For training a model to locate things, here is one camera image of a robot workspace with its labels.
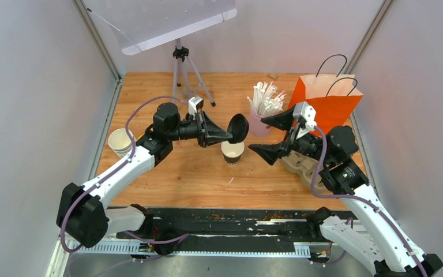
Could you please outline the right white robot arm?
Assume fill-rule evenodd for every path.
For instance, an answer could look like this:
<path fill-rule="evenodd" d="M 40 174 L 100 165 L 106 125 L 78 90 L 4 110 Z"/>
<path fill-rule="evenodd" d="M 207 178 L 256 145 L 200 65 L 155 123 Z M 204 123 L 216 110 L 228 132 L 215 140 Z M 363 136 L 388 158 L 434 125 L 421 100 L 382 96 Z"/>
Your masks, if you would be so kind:
<path fill-rule="evenodd" d="M 316 123 L 316 110 L 305 102 L 261 122 L 285 131 L 284 140 L 272 145 L 251 144 L 249 148 L 268 164 L 292 152 L 316 160 L 311 186 L 321 181 L 328 191 L 326 198 L 341 200 L 367 231 L 367 237 L 360 235 L 322 207 L 308 217 L 309 238 L 338 244 L 373 276 L 433 276 L 439 272 L 442 260 L 424 252 L 406 235 L 352 159 L 358 146 L 351 127 L 335 126 L 325 133 Z"/>

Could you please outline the black cup lid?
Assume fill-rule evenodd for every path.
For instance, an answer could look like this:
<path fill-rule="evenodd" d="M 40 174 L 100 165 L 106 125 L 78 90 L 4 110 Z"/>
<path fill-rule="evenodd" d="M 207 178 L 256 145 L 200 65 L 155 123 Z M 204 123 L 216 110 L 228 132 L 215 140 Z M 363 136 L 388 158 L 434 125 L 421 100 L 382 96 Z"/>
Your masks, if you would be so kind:
<path fill-rule="evenodd" d="M 227 131 L 232 135 L 228 142 L 230 144 L 243 142 L 249 132 L 249 126 L 249 121 L 243 114 L 235 114 L 228 124 Z"/>

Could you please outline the black paper coffee cup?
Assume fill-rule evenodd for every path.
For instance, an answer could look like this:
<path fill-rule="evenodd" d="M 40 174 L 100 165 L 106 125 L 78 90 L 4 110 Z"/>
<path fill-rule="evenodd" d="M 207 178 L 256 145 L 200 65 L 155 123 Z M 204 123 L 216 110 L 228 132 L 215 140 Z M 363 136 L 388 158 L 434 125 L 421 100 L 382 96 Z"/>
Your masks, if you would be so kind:
<path fill-rule="evenodd" d="M 221 143 L 221 151 L 223 154 L 223 158 L 230 165 L 239 162 L 244 150 L 245 150 L 244 142 L 231 144 L 228 141 L 224 141 Z"/>

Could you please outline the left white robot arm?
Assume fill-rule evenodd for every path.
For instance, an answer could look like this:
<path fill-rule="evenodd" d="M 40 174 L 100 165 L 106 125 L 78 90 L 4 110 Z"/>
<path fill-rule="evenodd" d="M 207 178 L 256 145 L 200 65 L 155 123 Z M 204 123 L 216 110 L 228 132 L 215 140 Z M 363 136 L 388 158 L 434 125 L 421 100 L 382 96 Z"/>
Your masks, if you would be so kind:
<path fill-rule="evenodd" d="M 235 143 L 245 138 L 239 133 L 236 115 L 224 130 L 209 119 L 195 104 L 182 120 L 176 104 L 158 106 L 153 122 L 144 135 L 133 143 L 129 154 L 99 176 L 76 185 L 68 184 L 62 191 L 57 215 L 62 246 L 65 235 L 72 236 L 85 248 L 91 248 L 109 234 L 132 231 L 139 238 L 153 233 L 153 222 L 148 212 L 139 205 L 110 209 L 108 206 L 121 191 L 143 173 L 156 167 L 173 150 L 173 141 L 197 140 L 207 147 L 224 141 Z"/>

